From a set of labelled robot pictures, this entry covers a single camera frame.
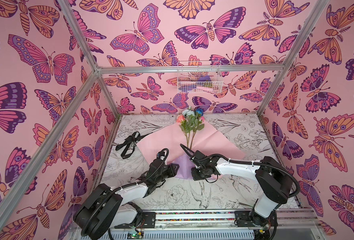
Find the black ribbon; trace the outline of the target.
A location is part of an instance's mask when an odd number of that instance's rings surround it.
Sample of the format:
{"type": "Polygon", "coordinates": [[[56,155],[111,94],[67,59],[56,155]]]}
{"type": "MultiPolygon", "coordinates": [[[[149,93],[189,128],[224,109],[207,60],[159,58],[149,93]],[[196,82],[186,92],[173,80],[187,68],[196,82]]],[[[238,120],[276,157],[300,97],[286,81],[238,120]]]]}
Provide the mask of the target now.
{"type": "Polygon", "coordinates": [[[120,154],[122,159],[128,159],[132,156],[135,151],[136,144],[141,141],[143,138],[148,136],[149,134],[141,135],[139,132],[134,132],[129,135],[123,143],[118,144],[115,147],[116,151],[123,149],[122,153],[120,154]]]}

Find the pink fake rose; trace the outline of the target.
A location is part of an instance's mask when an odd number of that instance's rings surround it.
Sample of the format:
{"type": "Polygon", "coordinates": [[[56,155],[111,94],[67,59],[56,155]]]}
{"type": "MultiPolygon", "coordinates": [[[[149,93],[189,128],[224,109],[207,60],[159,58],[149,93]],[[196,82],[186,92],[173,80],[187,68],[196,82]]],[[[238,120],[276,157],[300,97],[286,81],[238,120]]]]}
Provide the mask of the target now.
{"type": "Polygon", "coordinates": [[[187,141],[186,146],[189,147],[191,142],[191,132],[192,132],[190,119],[188,117],[184,117],[183,115],[179,115],[176,122],[179,124],[180,129],[182,130],[182,132],[186,137],[186,141],[187,141]]]}

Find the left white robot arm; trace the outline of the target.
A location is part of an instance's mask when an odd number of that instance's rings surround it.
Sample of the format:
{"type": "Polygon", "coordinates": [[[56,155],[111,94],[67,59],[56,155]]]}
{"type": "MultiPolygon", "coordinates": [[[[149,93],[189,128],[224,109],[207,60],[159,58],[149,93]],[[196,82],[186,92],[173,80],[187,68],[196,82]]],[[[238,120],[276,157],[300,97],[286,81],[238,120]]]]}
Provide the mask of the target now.
{"type": "Polygon", "coordinates": [[[81,228],[80,235],[92,240],[101,238],[110,228],[120,207],[151,195],[167,179],[175,177],[179,165],[167,165],[168,155],[167,148],[158,152],[149,170],[136,182],[115,189],[106,184],[98,185],[73,217],[74,223],[81,228]]]}

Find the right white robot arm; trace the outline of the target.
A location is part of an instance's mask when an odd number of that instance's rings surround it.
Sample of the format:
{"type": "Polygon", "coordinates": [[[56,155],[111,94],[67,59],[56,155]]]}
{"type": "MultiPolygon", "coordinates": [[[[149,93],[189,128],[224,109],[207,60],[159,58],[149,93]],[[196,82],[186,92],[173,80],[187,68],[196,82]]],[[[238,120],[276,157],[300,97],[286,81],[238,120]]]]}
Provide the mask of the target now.
{"type": "Polygon", "coordinates": [[[260,185],[263,194],[257,199],[245,220],[253,226],[265,227],[272,223],[271,216],[277,213],[277,209],[301,191],[297,179],[272,157],[266,156],[256,162],[242,161],[221,154],[206,156],[183,144],[180,146],[195,165],[191,170],[195,181],[231,175],[255,181],[260,185]]]}

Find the blue fake flower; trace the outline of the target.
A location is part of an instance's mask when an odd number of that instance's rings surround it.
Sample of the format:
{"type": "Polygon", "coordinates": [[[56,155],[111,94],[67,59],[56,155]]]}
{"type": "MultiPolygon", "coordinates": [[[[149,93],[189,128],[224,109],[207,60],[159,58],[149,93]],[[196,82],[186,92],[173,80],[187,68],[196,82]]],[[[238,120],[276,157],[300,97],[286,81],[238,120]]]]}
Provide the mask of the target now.
{"type": "Polygon", "coordinates": [[[194,118],[193,125],[192,125],[193,135],[194,135],[194,131],[196,130],[196,127],[199,123],[199,118],[201,116],[204,116],[204,111],[201,108],[196,108],[195,109],[195,118],[194,118]]]}

